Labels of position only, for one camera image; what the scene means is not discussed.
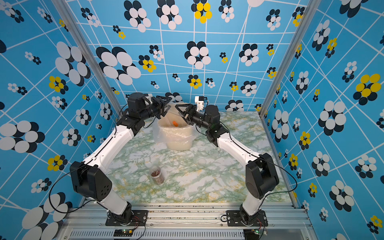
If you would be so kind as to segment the clear tea jar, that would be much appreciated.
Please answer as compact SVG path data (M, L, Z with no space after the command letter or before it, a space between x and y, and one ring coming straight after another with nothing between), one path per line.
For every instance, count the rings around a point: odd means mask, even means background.
M149 174L157 185L162 185L164 183L165 177L163 175L162 169L159 166L152 166L150 168Z

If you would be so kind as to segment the small tea jar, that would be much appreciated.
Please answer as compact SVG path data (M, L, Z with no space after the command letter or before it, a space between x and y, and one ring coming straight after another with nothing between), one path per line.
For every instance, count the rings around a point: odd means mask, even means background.
M166 105L165 110L167 110L166 117L180 117L180 113L176 108L176 103L169 103Z

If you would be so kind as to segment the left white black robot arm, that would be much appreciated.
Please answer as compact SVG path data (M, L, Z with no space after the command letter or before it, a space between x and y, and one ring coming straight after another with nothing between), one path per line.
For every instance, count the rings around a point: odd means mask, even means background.
M90 156L70 166L68 174L74 191L107 209L119 224L127 225L133 221L132 205L113 190L106 172L123 146L144 127L145 120L160 119L167 114L171 100L170 97L154 97L151 94L131 94L127 104L122 107L115 130Z

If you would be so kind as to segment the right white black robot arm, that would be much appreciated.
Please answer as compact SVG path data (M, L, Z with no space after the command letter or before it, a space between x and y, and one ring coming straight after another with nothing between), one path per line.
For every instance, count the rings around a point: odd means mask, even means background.
M245 168L245 183L248 195L240 206L241 222L252 226L262 220L262 205L265 199L273 194L280 180L277 168L285 170L274 163L272 157L265 153L259 154L240 143L231 134L229 128L222 123L217 106L208 105L201 113L193 104L177 104L175 108L188 125L206 129L208 141L235 158Z

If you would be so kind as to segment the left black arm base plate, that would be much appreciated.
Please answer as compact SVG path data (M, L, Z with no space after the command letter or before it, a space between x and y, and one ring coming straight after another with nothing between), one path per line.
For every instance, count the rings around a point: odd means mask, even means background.
M113 227L135 227L145 226L148 219L148 210L130 210L123 215L116 215L111 212L107 212L106 226Z

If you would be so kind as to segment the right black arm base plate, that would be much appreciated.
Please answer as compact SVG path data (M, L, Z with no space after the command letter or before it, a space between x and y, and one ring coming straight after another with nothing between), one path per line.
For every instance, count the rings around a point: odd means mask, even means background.
M226 211L225 220L229 227L267 227L268 220L265 211L259 210L250 216L245 211Z

